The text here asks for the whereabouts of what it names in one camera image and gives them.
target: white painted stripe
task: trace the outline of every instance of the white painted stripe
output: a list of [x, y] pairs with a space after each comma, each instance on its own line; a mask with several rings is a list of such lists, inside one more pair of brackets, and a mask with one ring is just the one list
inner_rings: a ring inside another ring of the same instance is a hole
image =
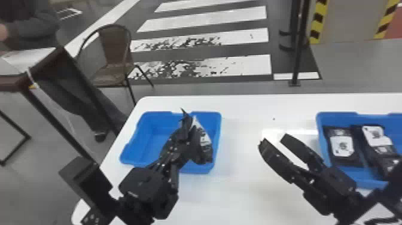
[[[293, 73], [283, 73], [283, 74], [274, 74], [274, 80], [291, 80]], [[319, 79], [319, 75], [317, 72], [299, 72], [298, 76], [299, 80], [310, 80], [310, 79]]]
[[197, 7], [205, 7], [209, 5], [221, 5], [228, 4], [234, 2], [243, 2], [249, 0], [184, 0], [184, 1], [174, 1], [174, 2], [164, 2], [159, 5], [159, 7], [155, 10], [155, 12], [164, 12], [171, 10], [183, 10], [186, 8], [197, 8]]
[[131, 52], [153, 51], [200, 46], [219, 46], [268, 42], [268, 28], [228, 31], [210, 34], [140, 39], [131, 42]]
[[147, 20], [138, 32], [266, 19], [265, 6]]
[[[136, 64], [150, 78], [225, 77], [272, 73], [269, 54], [200, 60], [170, 60], [168, 62], [139, 62]], [[129, 75], [129, 78], [144, 79], [136, 69]]]
[[[121, 16], [123, 16], [127, 11], [129, 11], [139, 0], [123, 0], [118, 5], [116, 5], [112, 10], [103, 15], [99, 20], [94, 22], [89, 26], [84, 32], [80, 33], [79, 36], [75, 37], [66, 46], [66, 50], [70, 53], [72, 57], [78, 54], [81, 44], [84, 39], [97, 28], [107, 25], [110, 23], [115, 23]], [[88, 44], [94, 41], [98, 36], [95, 35], [92, 39], [88, 41]]]

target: blue plastic bin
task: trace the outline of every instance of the blue plastic bin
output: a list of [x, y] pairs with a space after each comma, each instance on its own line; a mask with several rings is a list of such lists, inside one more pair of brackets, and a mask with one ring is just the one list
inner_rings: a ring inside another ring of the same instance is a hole
[[[213, 161], [205, 165], [197, 165], [193, 161], [181, 168], [180, 172], [188, 174], [207, 174], [215, 165], [219, 137], [221, 133], [222, 116], [218, 112], [192, 112], [205, 128], [212, 141]], [[124, 164], [144, 167], [158, 159], [163, 145], [169, 136], [179, 128], [181, 113], [146, 112], [139, 119], [134, 135], [126, 144], [120, 155]]]
[[[331, 166], [331, 160], [323, 126], [350, 127], [350, 125], [379, 124], [385, 128], [385, 135], [391, 138], [398, 153], [402, 154], [402, 114], [362, 115], [355, 112], [320, 112], [316, 116], [316, 122], [321, 153], [327, 166]], [[364, 158], [362, 161], [363, 168], [351, 166], [339, 166], [339, 168], [353, 178], [358, 187], [384, 188], [387, 182], [382, 181], [375, 170], [367, 166]]]

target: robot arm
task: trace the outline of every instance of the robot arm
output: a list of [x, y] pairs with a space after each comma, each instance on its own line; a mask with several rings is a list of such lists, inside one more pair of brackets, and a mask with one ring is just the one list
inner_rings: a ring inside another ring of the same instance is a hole
[[402, 163], [394, 168], [389, 184], [364, 197], [356, 191], [356, 182], [337, 167], [326, 167], [319, 155], [290, 135], [281, 139], [309, 170], [294, 165], [264, 139], [258, 146], [265, 162], [284, 180], [303, 190], [304, 198], [322, 215], [333, 214], [339, 225], [353, 224], [368, 210], [381, 203], [395, 217], [402, 218]]
[[127, 225], [149, 225], [166, 219], [178, 200], [179, 170], [192, 160], [212, 162], [212, 143], [195, 117], [183, 111], [181, 127], [166, 141], [159, 158], [144, 168], [133, 168], [119, 184], [119, 200], [108, 193], [111, 183], [99, 165], [77, 157], [59, 173], [90, 205], [83, 225], [109, 224], [118, 216]]

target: brown chair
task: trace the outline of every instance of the brown chair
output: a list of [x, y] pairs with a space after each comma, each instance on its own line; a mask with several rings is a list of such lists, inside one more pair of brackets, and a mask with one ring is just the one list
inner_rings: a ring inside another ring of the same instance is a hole
[[137, 68], [152, 87], [154, 87], [154, 84], [145, 75], [141, 67], [133, 63], [130, 53], [130, 43], [132, 40], [130, 31], [126, 27], [116, 24], [105, 25], [96, 29], [88, 35], [82, 43], [77, 54], [77, 60], [80, 58], [88, 40], [95, 34], [99, 34], [99, 39], [106, 58], [106, 65], [96, 71], [95, 74], [90, 77], [90, 81], [96, 87], [128, 87], [134, 105], [136, 105], [133, 90], [128, 79], [133, 69]]

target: chair leg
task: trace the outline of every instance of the chair leg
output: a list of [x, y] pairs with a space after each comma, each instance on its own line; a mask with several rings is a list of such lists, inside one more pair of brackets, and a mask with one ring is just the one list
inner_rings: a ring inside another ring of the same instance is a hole
[[137, 105], [137, 102], [135, 101], [133, 89], [131, 88], [131, 84], [130, 84], [130, 81], [129, 81], [129, 79], [127, 78], [127, 76], [126, 76], [125, 80], [126, 80], [126, 83], [127, 83], [127, 87], [129, 88], [129, 92], [130, 92], [130, 95], [131, 95], [131, 99], [133, 99], [133, 104], [134, 104], [134, 107], [135, 107], [135, 105]]
[[139, 71], [142, 73], [142, 75], [145, 77], [145, 79], [147, 79], [148, 83], [154, 87], [154, 84], [152, 83], [152, 81], [147, 77], [147, 75], [145, 75], [144, 71], [141, 69], [141, 67], [139, 67], [139, 65], [134, 65], [135, 68], [139, 69]]

